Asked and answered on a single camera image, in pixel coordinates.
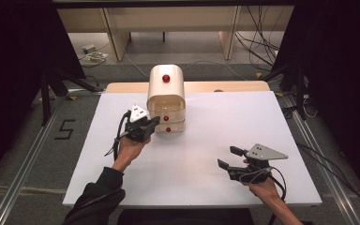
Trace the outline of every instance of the aluminum rail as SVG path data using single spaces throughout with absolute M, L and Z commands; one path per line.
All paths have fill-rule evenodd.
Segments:
M 65 97 L 58 97 L 53 105 L 52 105 L 52 116 L 47 121 L 45 126 L 43 126 L 38 135 L 37 138 L 34 140 L 33 145 L 31 146 L 30 151 L 28 152 L 28 155 L 26 156 L 24 162 L 22 163 L 21 168 L 16 174 L 16 177 L 14 178 L 13 182 L 11 183 L 10 187 L 7 190 L 7 193 L 5 194 L 4 198 L 2 199 L 0 203 L 0 224 L 5 224 L 8 215 L 14 205 L 14 203 L 17 200 L 17 197 L 19 196 L 19 193 L 23 187 L 23 184 L 25 183 L 28 174 L 31 172 L 32 167 L 34 166 L 34 162 L 36 161 L 38 154 L 43 146 L 43 144 L 46 141 L 47 134 L 51 130 L 52 124 L 55 121 L 56 115 L 58 110 L 60 109 L 60 106 L 64 102 Z
M 291 97 L 286 97 L 285 100 L 289 107 L 295 105 L 294 99 L 292 99 Z M 299 126 L 299 129 L 302 132 L 302 135 L 305 138 L 307 145 L 319 152 L 322 156 L 324 156 L 323 150 L 318 145 L 317 140 L 315 139 L 314 135 L 311 132 L 311 129 L 308 126 L 308 122 L 302 120 L 297 111 L 293 112 L 293 118 L 295 118 L 295 122 L 297 126 Z M 324 165 L 326 168 L 333 171 L 332 166 L 329 162 L 323 160 L 321 157 L 316 157 L 316 159 L 321 162 L 321 164 Z M 337 203 L 337 206 L 347 224 L 360 224 L 360 217 L 358 216 L 355 207 L 353 206 L 353 203 L 350 201 L 350 198 L 347 196 L 347 193 L 344 190 L 344 186 L 342 186 L 340 182 L 336 179 L 336 177 L 329 171 L 327 171 L 322 165 L 320 165 L 318 162 L 317 164 L 319 165 L 319 169 L 323 176 L 323 179 L 326 181 L 326 184 L 329 187 L 329 190 L 331 191 Z

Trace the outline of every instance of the black sleeve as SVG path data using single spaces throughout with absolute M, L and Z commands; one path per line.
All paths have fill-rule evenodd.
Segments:
M 105 167 L 96 183 L 89 183 L 63 224 L 107 224 L 110 214 L 125 198 L 123 173 Z

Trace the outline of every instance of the hand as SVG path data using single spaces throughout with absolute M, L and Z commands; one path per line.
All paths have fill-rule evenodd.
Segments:
M 264 182 L 259 184 L 248 184 L 250 191 L 255 194 L 263 203 L 268 204 L 269 201 L 280 199 L 276 185 L 271 178 L 267 178 Z
M 146 144 L 151 142 L 149 137 L 145 142 L 134 142 L 127 137 L 119 141 L 118 158 L 113 163 L 112 168 L 123 172 L 130 165 L 131 161 L 139 156 Z
M 262 202 L 267 205 L 276 215 L 282 224 L 302 225 L 297 216 L 289 209 L 278 195 L 276 184 L 271 178 L 267 178 L 259 184 L 248 184 L 250 191 L 259 197 Z

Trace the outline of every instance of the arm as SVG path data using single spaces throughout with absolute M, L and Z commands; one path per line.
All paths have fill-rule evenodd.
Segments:
M 272 179 L 267 178 L 265 182 L 260 184 L 249 184 L 249 189 L 271 209 L 282 224 L 302 224 L 288 205 L 280 199 Z
M 123 172 L 151 141 L 133 142 L 124 137 L 119 144 L 119 155 L 112 167 L 105 167 L 96 183 L 86 185 L 83 194 L 67 214 L 63 224 L 107 224 L 110 214 L 125 198 L 121 189 Z

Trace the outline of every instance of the metal frame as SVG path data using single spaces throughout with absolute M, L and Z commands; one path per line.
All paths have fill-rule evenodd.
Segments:
M 8 215 L 19 196 L 23 184 L 25 183 L 28 174 L 31 172 L 32 167 L 34 166 L 34 162 L 36 161 L 39 152 L 46 141 L 46 138 L 51 130 L 53 122 L 55 121 L 56 115 L 58 110 L 60 109 L 62 103 L 64 102 L 65 97 L 58 97 L 53 105 L 52 105 L 52 116 L 47 121 L 45 126 L 41 128 L 37 138 L 35 139 L 33 145 L 31 146 L 30 151 L 28 152 L 27 157 L 25 158 L 24 162 L 22 163 L 21 168 L 16 174 L 12 184 L 7 190 L 4 198 L 0 203 L 0 224 L 5 224 Z
M 152 8 L 152 7 L 222 7 L 222 6 L 294 6 L 314 1 L 300 0 L 52 0 L 57 8 Z
M 294 99 L 292 97 L 286 97 L 285 98 L 286 103 L 288 107 L 295 105 Z M 293 118 L 299 127 L 307 145 L 314 150 L 318 151 L 321 155 L 324 156 L 323 150 L 317 143 L 317 140 L 315 139 L 314 135 L 311 132 L 311 129 L 308 126 L 308 121 L 303 120 L 301 116 L 297 112 L 293 112 Z M 332 165 L 322 160 L 320 157 L 317 157 L 317 159 L 328 169 L 332 169 Z M 331 174 L 329 171 L 327 171 L 324 167 L 322 167 L 318 162 L 317 165 L 320 169 L 320 172 L 323 176 L 323 179 L 325 180 L 327 186 L 329 187 L 329 190 L 331 191 L 337 206 L 343 215 L 345 221 L 347 224 L 353 225 L 353 224 L 360 224 L 360 217 L 357 214 L 355 207 L 353 206 L 353 203 L 350 201 L 350 198 L 347 196 L 346 191 L 344 190 L 344 187 L 340 184 L 340 182 L 336 179 L 336 177 Z

